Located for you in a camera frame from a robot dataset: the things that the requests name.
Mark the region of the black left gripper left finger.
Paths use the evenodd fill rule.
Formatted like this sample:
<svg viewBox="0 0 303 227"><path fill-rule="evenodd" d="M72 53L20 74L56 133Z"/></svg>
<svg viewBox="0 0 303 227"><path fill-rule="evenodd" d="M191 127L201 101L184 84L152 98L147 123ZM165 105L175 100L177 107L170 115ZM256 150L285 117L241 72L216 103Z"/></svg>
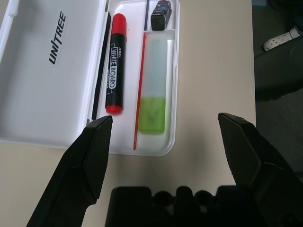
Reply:
<svg viewBox="0 0 303 227"><path fill-rule="evenodd" d="M113 119L89 123L63 154L27 226L80 227L104 181Z"/></svg>

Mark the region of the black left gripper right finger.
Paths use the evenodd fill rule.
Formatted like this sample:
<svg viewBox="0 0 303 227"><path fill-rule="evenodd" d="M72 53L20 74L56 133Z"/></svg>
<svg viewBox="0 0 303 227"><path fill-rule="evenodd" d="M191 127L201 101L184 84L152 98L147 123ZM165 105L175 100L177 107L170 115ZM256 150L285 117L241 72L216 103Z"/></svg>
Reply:
<svg viewBox="0 0 303 227"><path fill-rule="evenodd" d="M280 152L244 118L219 113L235 183L246 187L269 227L303 225L303 184Z"/></svg>

